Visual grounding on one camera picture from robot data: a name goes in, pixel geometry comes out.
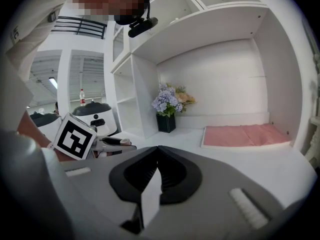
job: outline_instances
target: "pink mat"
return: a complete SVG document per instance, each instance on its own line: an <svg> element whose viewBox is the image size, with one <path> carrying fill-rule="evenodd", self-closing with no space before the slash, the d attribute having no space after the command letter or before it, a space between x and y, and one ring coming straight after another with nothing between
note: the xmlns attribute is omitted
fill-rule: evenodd
<svg viewBox="0 0 320 240"><path fill-rule="evenodd" d="M203 145L216 147L259 147L289 142L271 124L241 126L207 126Z"/></svg>

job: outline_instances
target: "railing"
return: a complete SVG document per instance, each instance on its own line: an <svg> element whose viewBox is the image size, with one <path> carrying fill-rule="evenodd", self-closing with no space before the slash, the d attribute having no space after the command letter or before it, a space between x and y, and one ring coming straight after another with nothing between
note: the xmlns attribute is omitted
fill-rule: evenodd
<svg viewBox="0 0 320 240"><path fill-rule="evenodd" d="M51 32L71 32L75 35L104 39L106 24L77 17L59 16Z"/></svg>

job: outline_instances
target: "white sleeve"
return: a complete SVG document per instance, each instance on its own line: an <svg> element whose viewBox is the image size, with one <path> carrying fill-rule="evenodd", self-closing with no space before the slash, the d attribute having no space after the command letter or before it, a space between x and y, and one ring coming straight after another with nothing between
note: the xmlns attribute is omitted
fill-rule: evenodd
<svg viewBox="0 0 320 240"><path fill-rule="evenodd" d="M37 50L55 26L65 1L26 0L10 23L7 38L12 45L6 49L6 55L24 82L28 81Z"/></svg>

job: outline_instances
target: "red and white bottle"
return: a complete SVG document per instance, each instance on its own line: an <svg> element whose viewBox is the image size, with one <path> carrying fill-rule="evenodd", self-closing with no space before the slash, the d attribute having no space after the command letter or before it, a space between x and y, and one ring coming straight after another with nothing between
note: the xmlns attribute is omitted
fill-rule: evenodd
<svg viewBox="0 0 320 240"><path fill-rule="evenodd" d="M84 89L81 89L81 91L80 91L80 106L85 106L85 105L86 105L85 93L84 93Z"/></svg>

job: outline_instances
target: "person's arm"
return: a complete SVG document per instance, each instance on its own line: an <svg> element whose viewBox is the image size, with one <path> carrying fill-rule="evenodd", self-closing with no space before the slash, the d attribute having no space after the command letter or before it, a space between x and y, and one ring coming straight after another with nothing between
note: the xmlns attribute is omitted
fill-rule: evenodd
<svg viewBox="0 0 320 240"><path fill-rule="evenodd" d="M46 148L51 143L51 141L48 140L46 138L46 136L44 136L44 134L37 128L35 123L32 121L32 119L28 115L27 111L23 114L23 117L22 117L20 124L18 126L18 132L19 132L19 134L31 137L42 148ZM71 158L70 156L60 152L57 149L55 149L54 151L55 151L60 162L75 160L75 159Z"/></svg>

